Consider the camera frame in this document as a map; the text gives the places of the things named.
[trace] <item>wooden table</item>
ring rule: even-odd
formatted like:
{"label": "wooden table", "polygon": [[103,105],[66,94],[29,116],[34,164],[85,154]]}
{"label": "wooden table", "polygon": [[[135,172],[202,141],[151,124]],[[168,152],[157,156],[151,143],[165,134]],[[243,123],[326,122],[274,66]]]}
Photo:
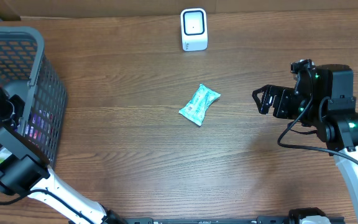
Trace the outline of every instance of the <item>wooden table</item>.
{"label": "wooden table", "polygon": [[[319,207],[356,217],[332,157],[276,144],[289,120],[258,114],[253,90],[293,87],[290,62],[355,73],[358,10],[208,16],[209,45],[181,49],[179,16],[4,22],[32,26],[69,102],[56,173],[123,217],[252,218]],[[222,94],[202,127],[178,114],[200,83]],[[315,136],[286,142],[324,146]],[[25,199],[0,223],[66,223]]]}

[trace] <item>blue packet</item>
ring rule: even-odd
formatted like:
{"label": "blue packet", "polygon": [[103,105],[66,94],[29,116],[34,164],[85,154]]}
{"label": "blue packet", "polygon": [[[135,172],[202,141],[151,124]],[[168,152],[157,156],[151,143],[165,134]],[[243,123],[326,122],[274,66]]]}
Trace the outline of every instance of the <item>blue packet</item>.
{"label": "blue packet", "polygon": [[219,93],[200,84],[200,87],[193,95],[193,98],[179,111],[179,113],[190,121],[196,123],[198,126],[201,126],[206,110],[220,96]]}

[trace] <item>tissue packet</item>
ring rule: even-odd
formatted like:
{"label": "tissue packet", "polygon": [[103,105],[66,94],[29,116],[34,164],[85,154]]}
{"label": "tissue packet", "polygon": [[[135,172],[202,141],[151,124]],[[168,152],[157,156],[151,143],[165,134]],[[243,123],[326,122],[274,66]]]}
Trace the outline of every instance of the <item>tissue packet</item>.
{"label": "tissue packet", "polygon": [[198,126],[201,126],[206,110],[213,103],[213,101],[218,99],[220,96],[221,95],[219,93],[216,93],[203,84],[200,84],[200,87],[193,95],[193,98],[179,111],[179,113],[190,121],[196,123]]}

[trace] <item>beige wall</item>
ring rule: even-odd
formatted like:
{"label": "beige wall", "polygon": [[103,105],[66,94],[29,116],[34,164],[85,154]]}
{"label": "beige wall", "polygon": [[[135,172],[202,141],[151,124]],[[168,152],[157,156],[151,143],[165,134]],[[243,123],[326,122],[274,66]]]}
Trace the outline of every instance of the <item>beige wall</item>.
{"label": "beige wall", "polygon": [[358,8],[358,0],[0,0],[0,16],[111,17],[179,14],[189,7],[208,13]]}

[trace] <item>gray plastic basket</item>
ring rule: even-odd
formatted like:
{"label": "gray plastic basket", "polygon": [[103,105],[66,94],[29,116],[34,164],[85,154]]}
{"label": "gray plastic basket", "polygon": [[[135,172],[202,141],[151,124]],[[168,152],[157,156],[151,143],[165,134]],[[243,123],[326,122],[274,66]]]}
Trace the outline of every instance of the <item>gray plastic basket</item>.
{"label": "gray plastic basket", "polygon": [[44,39],[31,27],[0,27],[0,86],[25,101],[17,132],[49,158],[56,153],[67,94],[44,55]]}

